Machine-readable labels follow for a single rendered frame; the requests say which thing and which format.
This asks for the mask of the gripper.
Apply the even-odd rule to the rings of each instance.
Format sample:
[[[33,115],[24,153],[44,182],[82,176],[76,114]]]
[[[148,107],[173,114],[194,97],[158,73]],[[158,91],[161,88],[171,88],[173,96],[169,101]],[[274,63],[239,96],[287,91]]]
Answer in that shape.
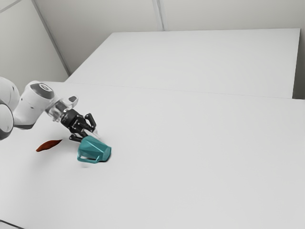
[[[75,110],[68,110],[63,114],[61,124],[72,133],[69,137],[71,141],[81,142],[87,136],[92,136],[98,140],[102,139],[91,113],[82,116]]]

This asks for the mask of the teal faceted mug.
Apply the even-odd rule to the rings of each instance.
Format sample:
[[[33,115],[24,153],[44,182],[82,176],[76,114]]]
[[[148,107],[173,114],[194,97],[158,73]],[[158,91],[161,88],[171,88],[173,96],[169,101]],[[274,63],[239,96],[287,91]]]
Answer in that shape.
[[[92,164],[107,162],[111,156],[111,151],[110,146],[89,135],[81,140],[77,160]]]

